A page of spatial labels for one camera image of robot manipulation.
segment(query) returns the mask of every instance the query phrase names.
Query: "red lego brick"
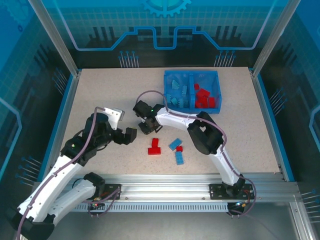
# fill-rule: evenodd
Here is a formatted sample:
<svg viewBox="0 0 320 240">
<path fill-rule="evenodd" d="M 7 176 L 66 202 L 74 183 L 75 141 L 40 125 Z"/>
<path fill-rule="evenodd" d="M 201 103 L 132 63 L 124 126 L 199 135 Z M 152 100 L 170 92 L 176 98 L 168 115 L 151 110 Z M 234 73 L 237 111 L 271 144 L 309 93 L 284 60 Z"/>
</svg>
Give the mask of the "red lego brick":
<svg viewBox="0 0 320 240">
<path fill-rule="evenodd" d="M 200 86 L 199 86 L 198 83 L 196 83 L 196 84 L 194 85 L 194 90 L 199 90 L 199 89 L 200 89 Z"/>
<path fill-rule="evenodd" d="M 209 97 L 210 96 L 210 92 L 201 88 L 196 94 L 196 97 L 199 98 L 203 98 L 203 97 Z"/>
<path fill-rule="evenodd" d="M 214 97 L 209 97 L 209 108 L 214 109 L 216 107 L 216 101 Z"/>
<path fill-rule="evenodd" d="M 202 108 L 203 109 L 207 109 L 208 108 L 208 98 L 203 96 L 201 98 L 198 98 L 198 101 L 202 104 Z"/>
<path fill-rule="evenodd" d="M 161 148 L 160 147 L 149 147 L 148 148 L 148 155 L 160 155 Z"/>
<path fill-rule="evenodd" d="M 182 146 L 177 146 L 176 147 L 176 151 L 177 152 L 183 152 L 184 151 L 184 148 Z"/>
<path fill-rule="evenodd" d="M 201 102 L 199 102 L 199 101 L 197 101 L 197 100 L 195 101 L 194 106 L 195 106 L 196 109 L 202 109 L 202 104 L 201 104 Z"/>
<path fill-rule="evenodd" d="M 157 148 L 159 143 L 159 138 L 152 138 L 151 147 Z"/>
</svg>

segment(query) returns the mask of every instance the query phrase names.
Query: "gray floor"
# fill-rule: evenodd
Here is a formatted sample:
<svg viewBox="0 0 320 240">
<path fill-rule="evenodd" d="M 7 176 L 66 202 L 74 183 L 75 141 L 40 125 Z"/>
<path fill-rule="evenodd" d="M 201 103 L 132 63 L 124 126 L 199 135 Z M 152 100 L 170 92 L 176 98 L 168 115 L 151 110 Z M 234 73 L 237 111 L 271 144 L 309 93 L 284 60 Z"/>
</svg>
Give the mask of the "gray floor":
<svg viewBox="0 0 320 240">
<path fill-rule="evenodd" d="M 290 209 L 259 203 L 251 216 L 266 224 L 281 240 L 295 240 Z M 226 213 L 108 213 L 91 219 L 70 213 L 49 240 L 273 240 L 257 221 L 231 219 Z"/>
</svg>

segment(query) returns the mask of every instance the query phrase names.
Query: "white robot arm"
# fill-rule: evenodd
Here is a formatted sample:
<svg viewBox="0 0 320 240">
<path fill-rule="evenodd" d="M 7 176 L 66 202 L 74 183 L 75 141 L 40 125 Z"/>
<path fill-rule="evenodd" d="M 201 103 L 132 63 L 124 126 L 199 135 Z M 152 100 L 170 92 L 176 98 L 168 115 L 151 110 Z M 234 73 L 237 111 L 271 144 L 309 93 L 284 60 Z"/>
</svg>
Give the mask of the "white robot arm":
<svg viewBox="0 0 320 240">
<path fill-rule="evenodd" d="M 106 195 L 105 180 L 91 172 L 86 174 L 75 188 L 59 197 L 69 181 L 82 170 L 100 148 L 104 148 L 110 142 L 128 145 L 136 139 L 136 129 L 128 127 L 125 133 L 122 133 L 118 128 L 118 122 L 122 120 L 123 115 L 122 110 L 105 108 L 103 113 L 97 113 L 94 123 L 93 114 L 87 119 L 82 136 L 75 135 L 65 143 L 53 168 L 37 189 L 18 208 L 11 207 L 6 211 L 6 218 L 15 230 L 18 229 L 22 216 L 29 209 L 22 224 L 21 234 L 28 240 L 46 240 L 58 222 L 74 207 L 85 200 L 101 200 L 102 196 Z M 55 174 L 84 148 L 92 125 L 94 125 L 93 134 L 83 154 L 74 163 Z M 54 177 L 47 182 L 46 180 L 52 175 Z M 35 202 L 31 204 L 40 188 L 42 190 Z"/>
<path fill-rule="evenodd" d="M 153 131 L 157 133 L 163 126 L 188 131 L 196 149 L 202 154 L 209 155 L 218 169 L 226 193 L 231 198 L 239 193 L 245 180 L 239 177 L 240 172 L 233 165 L 226 150 L 222 152 L 224 142 L 222 133 L 212 125 L 198 120 L 215 123 L 206 112 L 202 111 L 198 115 L 174 110 L 169 112 L 161 104 L 151 107 L 141 100 L 134 106 L 133 111 L 141 118 L 139 127 L 144 134 L 150 134 Z"/>
</svg>

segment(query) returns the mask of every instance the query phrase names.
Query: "cable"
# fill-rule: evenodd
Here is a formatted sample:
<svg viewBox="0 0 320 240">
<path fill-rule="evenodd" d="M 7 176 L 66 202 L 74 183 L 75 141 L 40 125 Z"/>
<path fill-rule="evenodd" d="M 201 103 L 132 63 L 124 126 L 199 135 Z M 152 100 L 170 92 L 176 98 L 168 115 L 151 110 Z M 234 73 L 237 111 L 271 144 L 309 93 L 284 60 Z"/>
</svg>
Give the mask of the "cable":
<svg viewBox="0 0 320 240">
<path fill-rule="evenodd" d="M 81 180 L 81 179 L 83 179 L 83 178 L 78 178 L 77 180 L 75 180 L 74 182 L 73 182 L 73 184 L 72 184 L 72 189 L 74 188 L 74 186 L 75 186 L 75 184 L 76 184 L 76 182 L 78 182 L 79 180 Z"/>
<path fill-rule="evenodd" d="M 51 179 L 53 179 L 54 177 L 57 176 L 58 173 L 60 173 L 63 169 L 65 169 L 66 167 L 68 167 L 69 165 L 73 164 L 75 161 L 78 160 L 78 158 L 84 153 L 84 151 L 86 150 L 87 146 L 89 145 L 90 139 L 92 137 L 92 134 L 94 132 L 94 128 L 95 128 L 95 123 L 97 120 L 97 112 L 98 110 L 102 110 L 104 111 L 105 109 L 99 106 L 96 106 L 94 108 L 94 114 L 93 114 L 93 120 L 92 120 L 92 125 L 91 125 L 91 129 L 88 135 L 88 138 L 85 141 L 85 144 L 83 146 L 83 148 L 81 149 L 81 151 L 73 158 L 71 159 L 69 162 L 67 162 L 65 165 L 63 165 L 62 167 L 60 167 L 57 171 L 55 171 L 52 175 L 50 175 L 44 182 L 43 184 L 39 187 L 39 189 L 35 192 L 33 198 L 31 199 L 29 206 L 27 207 L 27 209 L 25 210 L 24 214 L 22 215 L 22 218 L 20 220 L 18 229 L 17 229 L 17 234 L 16 234 L 16 240 L 20 240 L 20 234 L 21 234 L 21 228 L 22 225 L 30 211 L 30 209 L 32 208 L 33 204 L 35 203 L 37 197 L 39 196 L 39 194 L 41 193 L 41 191 L 45 188 L 45 186 L 51 181 Z"/>
<path fill-rule="evenodd" d="M 113 198 L 111 204 L 109 205 L 109 207 L 104 212 L 99 213 L 99 214 L 92 214 L 90 212 L 90 208 L 88 208 L 88 213 L 91 215 L 91 217 L 94 217 L 94 216 L 99 217 L 99 216 L 105 215 L 111 209 L 112 205 L 114 204 L 114 202 L 115 202 L 115 200 L 116 200 L 116 198 L 118 196 L 119 191 L 120 191 L 120 189 L 117 188 L 113 193 L 111 193 L 109 196 L 107 196 L 105 199 L 102 200 L 102 201 L 105 201 L 106 199 L 109 199 L 110 197 L 112 197 L 114 195 L 114 198 Z"/>
<path fill-rule="evenodd" d="M 84 131 L 84 129 L 82 129 L 82 130 L 80 130 L 80 131 L 78 131 L 73 137 L 77 137 L 77 136 L 79 136 L 79 134 L 80 133 L 82 133 Z"/>
<path fill-rule="evenodd" d="M 164 99 L 164 106 L 165 106 L 165 109 L 167 110 L 168 113 L 170 113 L 170 114 L 172 114 L 172 115 L 174 115 L 174 116 L 180 117 L 180 118 L 185 118 L 185 119 L 188 119 L 188 118 L 189 118 L 189 119 L 194 119 L 194 120 L 199 120 L 199 121 L 205 122 L 205 123 L 210 124 L 211 126 L 215 127 L 216 129 L 218 129 L 218 130 L 222 133 L 223 138 L 224 138 L 224 142 L 223 142 L 223 144 L 222 144 L 222 146 L 221 146 L 221 153 L 222 153 L 222 155 L 223 155 L 226 163 L 228 164 L 228 166 L 229 166 L 229 168 L 231 169 L 231 171 L 232 171 L 238 178 L 250 182 L 251 185 L 252 185 L 252 187 L 253 187 L 254 198 L 253 198 L 252 205 L 249 207 L 249 209 L 248 209 L 246 212 L 244 212 L 244 213 L 241 214 L 241 216 L 247 215 L 247 214 L 252 210 L 252 208 L 254 207 L 254 205 L 256 204 L 256 200 L 257 200 L 257 189 L 256 189 L 256 186 L 255 186 L 255 184 L 254 184 L 253 181 L 251 181 L 249 178 L 246 178 L 246 177 L 241 176 L 240 174 L 238 174 L 238 173 L 235 171 L 235 169 L 232 167 L 231 163 L 229 162 L 226 154 L 224 153 L 224 148 L 225 148 L 225 146 L 226 146 L 226 144 L 227 144 L 227 140 L 228 140 L 228 139 L 227 139 L 226 133 L 222 130 L 222 128 L 220 128 L 217 124 L 213 123 L 212 121 L 209 121 L 209 120 L 206 120 L 206 119 L 203 119 L 203 118 L 200 118 L 200 117 L 196 117 L 196 116 L 185 116 L 185 115 L 182 115 L 182 114 L 178 114 L 178 113 L 175 113 L 175 112 L 171 112 L 171 111 L 169 110 L 169 108 L 168 108 L 168 102 L 167 102 L 166 96 L 165 96 L 162 92 L 159 92 L 159 91 L 156 91 L 156 90 L 144 91 L 143 93 L 141 93 L 141 94 L 137 97 L 137 99 L 136 99 L 136 101 L 135 101 L 135 104 L 138 103 L 138 101 L 139 101 L 139 99 L 141 98 L 141 96 L 143 96 L 143 95 L 145 95 L 145 94 L 147 94 L 147 93 L 157 93 L 157 94 L 160 94 L 160 95 L 163 97 L 163 99 Z"/>
<path fill-rule="evenodd" d="M 241 214 L 240 211 L 237 211 L 237 210 L 231 210 L 231 211 L 239 214 L 240 216 L 243 215 L 243 214 Z M 278 237 L 273 231 L 271 231 L 270 228 L 268 228 L 262 221 L 260 221 L 260 219 L 254 217 L 254 216 L 251 216 L 249 214 L 246 214 L 245 216 L 250 218 L 250 219 L 253 219 L 253 220 L 257 221 L 258 223 L 260 223 L 261 226 L 263 226 L 269 233 L 271 233 L 272 236 L 274 236 L 275 239 L 280 240 L 280 237 Z"/>
<path fill-rule="evenodd" d="M 97 152 L 99 152 L 99 151 L 101 151 L 101 150 L 105 149 L 106 147 L 107 147 L 107 145 L 104 145 L 104 147 L 102 147 L 102 148 L 98 149 L 98 150 L 97 150 Z"/>
</svg>

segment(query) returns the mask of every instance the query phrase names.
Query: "tabletop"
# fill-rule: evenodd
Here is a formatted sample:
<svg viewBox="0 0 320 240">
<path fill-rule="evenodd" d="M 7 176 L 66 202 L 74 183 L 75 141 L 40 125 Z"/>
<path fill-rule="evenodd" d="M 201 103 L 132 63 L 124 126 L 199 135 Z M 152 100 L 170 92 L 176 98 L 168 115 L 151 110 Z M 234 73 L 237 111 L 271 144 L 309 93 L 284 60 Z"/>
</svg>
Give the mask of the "tabletop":
<svg viewBox="0 0 320 240">
<path fill-rule="evenodd" d="M 68 119 L 62 146 L 85 127 L 96 106 L 125 111 L 118 128 L 138 128 L 136 140 L 129 145 L 111 142 L 83 168 L 81 174 L 216 174 L 218 170 L 194 147 L 186 131 L 163 127 L 158 133 L 144 135 L 133 112 L 138 95 L 147 90 L 164 91 L 165 70 L 217 71 L 222 95 L 219 114 L 213 120 L 225 131 L 228 152 L 241 173 L 279 172 L 276 157 L 247 67 L 189 68 L 100 68 L 83 69 Z M 150 106 L 162 104 L 162 97 L 148 93 L 141 98 Z M 152 138 L 159 139 L 161 155 L 148 155 Z M 168 147 L 182 140 L 184 164 L 177 165 Z"/>
</svg>

